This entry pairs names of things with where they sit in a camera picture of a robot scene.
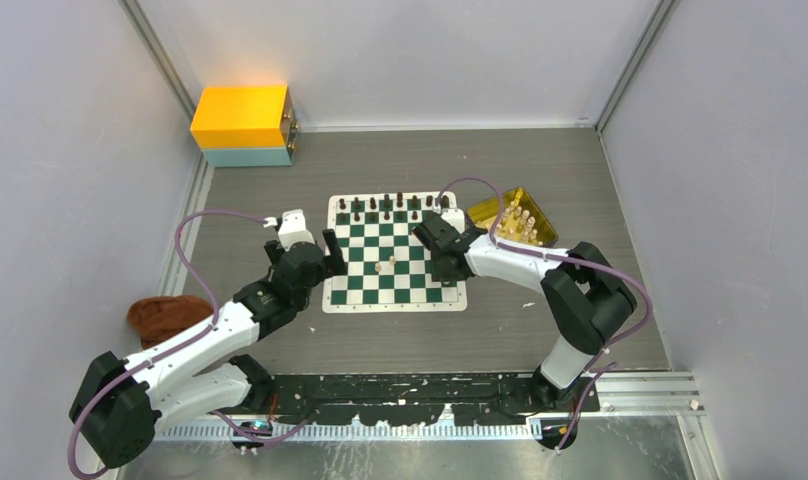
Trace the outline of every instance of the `white wall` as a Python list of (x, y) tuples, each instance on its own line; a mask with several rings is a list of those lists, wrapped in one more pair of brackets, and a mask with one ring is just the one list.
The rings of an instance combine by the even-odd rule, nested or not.
[(729, 478), (808, 479), (808, 1), (681, 2), (605, 142)]
[(592, 125), (657, 0), (143, 0), (190, 94), (287, 82), (305, 127)]
[(116, 2), (29, 3), (0, 1), (0, 479), (67, 479), (71, 401), (135, 347), (197, 154)]

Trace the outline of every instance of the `gold tray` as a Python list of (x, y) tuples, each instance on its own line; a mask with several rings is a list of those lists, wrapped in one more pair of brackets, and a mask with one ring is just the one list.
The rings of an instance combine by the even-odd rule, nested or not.
[[(539, 245), (539, 242), (542, 242), (542, 246), (550, 247), (557, 242), (557, 232), (554, 230), (554, 227), (551, 226), (551, 222), (545, 218), (545, 214), (542, 213), (539, 205), (534, 202), (534, 199), (531, 198), (531, 195), (524, 188), (515, 188), (504, 192), (502, 196), (504, 197), (505, 208), (511, 205), (513, 208), (522, 207), (522, 210), (529, 210), (531, 217), (536, 221), (533, 227), (537, 229), (536, 238), (525, 243), (529, 245)], [(474, 222), (476, 226), (489, 229), (489, 227), (492, 226), (492, 222), (495, 221), (495, 217), (501, 215), (502, 212), (498, 211), (498, 199), (491, 197), (481, 203), (472, 205), (466, 213), (469, 214), (469, 218), (472, 219), (472, 222)], [(511, 218), (507, 220), (507, 223), (505, 223), (504, 230), (502, 230), (499, 225), (495, 229), (495, 234), (507, 240), (520, 242), (522, 233), (518, 231), (518, 227), (519, 219), (514, 219), (511, 216)]]

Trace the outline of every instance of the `brown cloth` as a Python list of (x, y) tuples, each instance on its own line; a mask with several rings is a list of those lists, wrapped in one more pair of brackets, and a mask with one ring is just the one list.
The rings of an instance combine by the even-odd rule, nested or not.
[(151, 348), (212, 314), (210, 304), (194, 295), (151, 297), (130, 307), (127, 323), (142, 337), (142, 348)]

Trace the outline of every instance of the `green and white chessboard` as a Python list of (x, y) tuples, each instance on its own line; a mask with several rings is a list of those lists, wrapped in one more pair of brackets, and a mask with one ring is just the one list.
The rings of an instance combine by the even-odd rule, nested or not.
[[(387, 208), (383, 193), (337, 195), (328, 203), (328, 228), (336, 231), (348, 275), (324, 283), (322, 310), (325, 313), (364, 312), (455, 312), (466, 309), (465, 282), (438, 283), (431, 280), (430, 253), (412, 234), (425, 212), (427, 197), (437, 192), (404, 193), (402, 207), (396, 193), (390, 193)], [(412, 202), (413, 195), (418, 205)], [(456, 206), (453, 193), (446, 194), (449, 207)], [(376, 208), (371, 208), (374, 198)], [(341, 208), (340, 201), (345, 201)], [(376, 265), (380, 263), (380, 272)]]

